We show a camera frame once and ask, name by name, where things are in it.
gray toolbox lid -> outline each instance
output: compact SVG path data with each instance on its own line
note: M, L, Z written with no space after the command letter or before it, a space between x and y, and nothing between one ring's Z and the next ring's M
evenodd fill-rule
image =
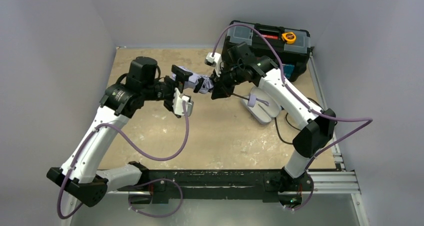
M307 54L308 48L310 47L307 33L304 31L297 31L293 29L284 29L284 33L293 32L296 35L296 41L293 44L284 44L284 51L294 52L300 54Z
M237 22L238 25L247 25L255 28L254 24ZM228 29L227 36L230 36L229 42L233 44L240 44L246 42L247 45L252 46L253 31L250 28L243 26L235 26Z

cable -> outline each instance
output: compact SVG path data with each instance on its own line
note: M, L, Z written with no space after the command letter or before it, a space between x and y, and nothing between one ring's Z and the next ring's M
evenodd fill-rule
M157 69L157 80L159 81L161 79L161 68L156 64Z
M128 75L128 73L126 72L126 73L122 74L121 76L119 76L118 79L116 80L116 83L120 84L122 82L122 80L124 80L127 75Z
M169 213L160 214L160 215L150 214L150 213L147 213L147 212L139 211L138 209L135 209L135 208L133 207L133 205L131 204L131 197L130 197L130 196L128 196L128 205L129 205L129 209L131 209L131 210L133 210L134 212L139 213L139 214L141 214L141 215L148 216L148 217L152 217L152 218L165 218L165 217L168 217L168 216L171 216L171 215L175 214L175 212L177 212L177 211L181 208L181 205L183 205L183 190L182 190L182 189L181 189L181 187L180 187L180 186L179 186L176 182L174 182L173 180L170 180L170 179L167 179L167 178L159 178L159 179L155 179L155 180L152 180L152 181L150 181L150 182L146 182L146 183L143 183L143 184L140 184L140 185L135 185L134 187L135 187L135 188L143 187L143 186L150 185L150 184L155 183L155 182L158 182L158 181L168 181L168 182L171 182L171 183L173 183L173 184L176 186L176 188L178 189L178 191L179 191L179 195L180 195L180 200L179 200L179 204L176 206L176 208L175 208L174 210L172 210L172 211L171 211L171 212L169 212Z
M260 98L257 98L254 94L249 94L249 98L247 98L247 97L244 97L244 96L241 96L241 95L239 95L239 94L237 94L237 93L231 93L231 95L233 95L233 96L236 96L236 97L239 97L240 99L244 99L244 100L247 100L247 102L248 102L248 104L247 105L249 105L249 101L250 101L250 97L254 97L254 100L255 101L258 101L258 102L260 102L260 103L263 103L265 106L270 106L270 103L268 102L268 101L266 101L266 100L263 100L263 99L260 99Z
M298 128L298 127L295 127L291 122L289 122L289 120L287 119L287 116L289 116L289 113L287 112L287 113L285 113L285 117L284 117L284 119L285 119L285 121L287 122L287 124L288 125L290 125L290 127L292 127L293 129L295 129L295 130L297 130L297 131L300 131L301 129L300 128Z
M284 207L285 209L289 209L291 211L300 210L301 208L303 208L309 202L309 200L311 200L312 194L314 193L314 180L312 179L311 175L306 170L305 170L305 174L310 180L310 193L309 193L309 195L307 196L305 201L302 200L302 203L299 205L299 207L296 207L296 208L295 207Z
M303 106L305 106L311 113L314 113L314 114L316 114L316 115L318 115L318 116L321 116L321 117L323 117L323 118L325 118L325 119L328 119L328 120L332 120L332 121L340 121L340 122L348 122L348 123L354 123L354 122L364 122L363 124L361 124L359 127L357 127L357 128L355 128L354 130L352 130L351 132L349 132L349 133L347 133L346 135L344 135L343 137L341 137L341 138L339 138L338 140L336 140L336 141L334 141L333 143L331 143L331 144L329 144L328 146L326 146L326 147L324 147L322 150L320 150L320 151L318 151L318 152L316 152L315 153L315 155L313 156L313 158L309 161L309 163L307 164L307 166L306 166L306 168L305 168L305 170L307 171L308 170L308 168L309 168L309 166L312 164L312 162L314 161L314 159L315 159L315 157L317 157L317 156L319 156L320 154L322 154L324 151L326 151L326 150L328 150L329 148L331 148L332 146L334 146L335 144L337 144L337 143L339 143L339 142L341 142L341 141L343 141L344 139L346 139L347 137L349 137L349 136L351 136L351 135L353 135L354 133L356 133L356 132L358 132L359 130L361 130L362 128L364 128L364 127L366 127L367 125L369 125L372 121L373 121L373 119L371 118L371 117L362 117L362 118L342 118L342 117L332 117L332 116L328 116L328 115L325 115L325 114L323 114L323 113L321 113L321 112L318 112L318 111L316 111L316 110L314 110L313 108L311 108L299 95L297 95L294 91L293 91L293 89L287 84L287 82L286 82L286 77L285 77L285 75L284 75L284 67L283 67L283 63L282 63L282 61L281 61L281 59L280 59L280 57L278 56L278 54L277 54L277 52L275 51L275 49L271 46L271 44L268 42L268 40L259 32L259 31L257 31L255 28L253 28L253 27L251 27L251 26L248 26L248 25L245 25L245 24L240 24L240 23L235 23L235 24L231 24L231 25L229 25L228 27L226 27L223 31L222 31L222 33L221 33L221 35L219 36L219 38L218 38L218 40L217 40L217 42L216 42L216 44L215 44L215 46L213 47L213 52L212 52L212 57L215 55L215 51L217 50L217 47L218 47L218 44L219 44L219 42L221 41L221 38L223 37L223 35L227 32L227 30L228 29L230 29L230 28L232 28L232 27L237 27L237 26L241 26L241 27L245 27L245 28L248 28L248 29L250 29L250 30L252 30L253 32L255 32L264 42L265 42L265 44L269 47L269 49L271 50L271 52L272 52L272 54L274 55L274 57L277 59L277 61L278 61L278 66L279 66L279 69L280 69L280 76L281 76L281 82L282 82L282 85L284 86L284 87L286 87L287 88L287 90L303 105ZM304 202L304 203L302 203L302 205L300 205L299 207L297 207L296 209L292 209L292 210L299 210L299 209L301 209L308 201L309 201L309 199L312 197L312 194L313 194L313 190L311 190L311 192L310 192L310 195L308 196L308 198L306 199L306 201Z
M320 107L322 108L322 106L321 106L321 105L320 105L317 101L315 101L313 98L308 97L307 99L308 99L308 100L310 100L310 101L312 101L312 102L314 102L316 105L318 105L318 106L320 106ZM293 129L295 129L295 130L297 130L297 131L300 131L300 130L301 130L300 128L298 128L298 127L294 126L291 122L289 122L289 120L287 119L287 116L289 116L289 113L288 113L288 112L285 114L285 117L284 117L285 122L286 122L286 123L287 123L290 127L292 127Z
M278 137L279 137L279 140L281 140L281 141L282 141L283 143L285 143L285 144L293 145L293 143L292 143L292 142L287 142L286 140L284 140L284 139L281 137L280 130L278 129L277 118L275 117L275 118L274 118L274 120L275 120L275 129L277 129L277 135L278 135Z
M56 210L57 210L57 215L59 216L60 219L65 220L70 218L72 215L74 215L83 205L83 203L81 202L70 214L68 215L63 215L62 214L62 209L61 209L61 204L62 204L62 196L64 195L64 191L65 191L65 185L69 180L69 177L71 176L71 172L75 169L75 164L77 163L81 152L83 151L83 149L87 146L88 142L91 140L91 138L94 136L94 134L96 134L100 128L102 127L111 127L112 129L116 130L128 143L129 145L131 145L131 147L133 147L137 152L139 152L140 154L142 154L143 156L145 156L148 159L151 160L155 160L155 161L168 161L171 160L175 157L177 157L181 151L183 151L184 147L186 146L187 140L189 138L189 116L187 116L187 109L186 109L186 102L183 101L182 102L182 110L184 112L184 118L185 118L185 136L184 136L184 141L182 142L181 147L178 149L178 151L176 153L174 153L173 155L169 156L169 157L154 157L151 156L145 152L143 152L141 149L139 149L132 141L131 139L128 138L128 136L118 127L110 124L110 123L100 123L98 124L96 127L94 127L94 130L92 130L87 137L82 141L81 146L79 147L79 149L76 151L71 163L70 163L70 167L65 175L65 178L62 181L62 184L60 185L60 190L59 190L59 196L57 197L57 203L56 203Z

white plastic part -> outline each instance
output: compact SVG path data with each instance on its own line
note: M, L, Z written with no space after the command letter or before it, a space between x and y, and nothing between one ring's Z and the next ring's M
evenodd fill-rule
M80 204L81 202L74 196L72 196L71 194L65 192L63 194L62 197L62 204L61 204L61 209L62 209L62 214L63 215L69 215L70 213L72 213L72 211L75 210L75 208ZM70 216L67 219L62 219L60 221L60 226L71 226L72 224L72 218L74 216Z
M62 174L66 175L71 166L71 162L77 150L81 147L84 139L89 135L93 129L101 124L108 123L122 129L127 123L129 118L124 115L116 116L115 111L104 106L97 109L97 114L94 121L91 123L90 128L85 133L84 138L79 143L78 147L72 153L65 163L62 164ZM78 161L75 164L75 170L70 174L69 179L79 179L80 184L91 183L96 176L96 171L99 168L100 161L117 135L117 131L108 127L102 127L94 136L88 141L87 145L79 155Z
M137 184L142 176L142 172L138 167L127 164L120 168L98 170L97 175L108 179L107 191L110 192L125 186Z
M221 70L224 67L221 62L221 54L217 52L213 57L211 52L207 53L207 56L204 59L205 64L215 68L213 71L215 71L215 74L218 76L218 78L221 76Z
M278 105L266 92L254 86L251 89L250 94L255 95L258 99L265 100L269 103L269 106L266 106L262 102L257 101L253 107L249 107L248 101L243 98L241 99L241 104L246 107L246 109L256 118L259 123L263 125L269 124L273 118L278 116L281 111L281 106Z
M293 86L291 82L286 80L285 83L312 109L318 112L322 109L318 105L309 101L309 99L307 99L295 86ZM266 77L260 79L258 88L267 93L277 105L285 109L297 123L299 129L303 129L306 125L308 125L308 120L314 120L318 117L318 115L309 112L309 110L301 102L299 102L299 100L295 98L290 91L287 90L287 86L283 86L280 69L275 68L267 72Z
M173 113L175 115L184 116L183 102L185 102L185 109L187 111L187 116L192 115L194 102L191 100L189 96L186 96L180 93L178 88L175 88L173 101L172 101Z
M306 165L311 159L303 157L296 150L291 155L287 164L284 166L284 170L290 175L293 179L298 178L305 172Z

white bracket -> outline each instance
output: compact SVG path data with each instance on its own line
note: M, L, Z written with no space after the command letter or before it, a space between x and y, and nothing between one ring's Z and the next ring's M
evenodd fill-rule
M185 102L187 116L192 115L194 102L192 101L191 97L180 93L178 88L175 88L172 101L173 113L175 115L184 116L183 102Z
M122 129L127 123L129 118L120 114L115 115L115 111L104 106L97 109L97 114L91 123L90 128L85 133L84 138L79 143L78 147L61 166L63 169L62 174L66 175L71 167L71 162L76 156L76 152L80 149L85 138L101 123L108 123L115 127ZM70 174L69 179L79 179L80 184L91 183L96 176L96 171L99 168L100 161L114 140L118 132L110 127L102 127L96 134L88 141L78 157L75 164L75 170Z
M215 68L214 71L218 78L221 76L221 70L223 69L223 66L221 64L222 59L220 53L216 52L213 57L211 52L207 53L206 58L204 59L204 63Z

blue part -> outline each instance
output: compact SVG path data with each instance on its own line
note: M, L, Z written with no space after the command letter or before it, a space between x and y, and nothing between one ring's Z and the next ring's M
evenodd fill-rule
M283 64L282 68L284 69L284 76L288 79L292 76L293 70L295 70L295 66L293 64Z

